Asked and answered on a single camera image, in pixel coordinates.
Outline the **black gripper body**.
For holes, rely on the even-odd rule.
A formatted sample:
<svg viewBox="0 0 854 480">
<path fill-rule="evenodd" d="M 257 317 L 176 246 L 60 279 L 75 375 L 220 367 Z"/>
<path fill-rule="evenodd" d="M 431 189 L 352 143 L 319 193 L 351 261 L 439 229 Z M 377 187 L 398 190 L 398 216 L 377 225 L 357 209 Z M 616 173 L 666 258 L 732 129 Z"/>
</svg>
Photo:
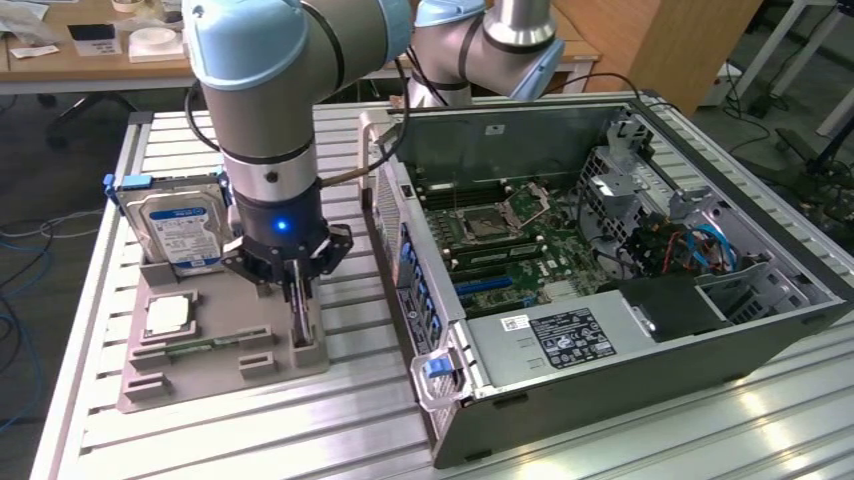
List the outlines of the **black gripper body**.
<svg viewBox="0 0 854 480">
<path fill-rule="evenodd" d="M 287 200 L 261 201 L 233 191 L 241 225 L 241 242 L 281 247 L 292 258 L 295 277 L 307 249 L 313 249 L 327 237 L 328 222 L 323 217 L 320 183 L 313 182 Z"/>
</svg>

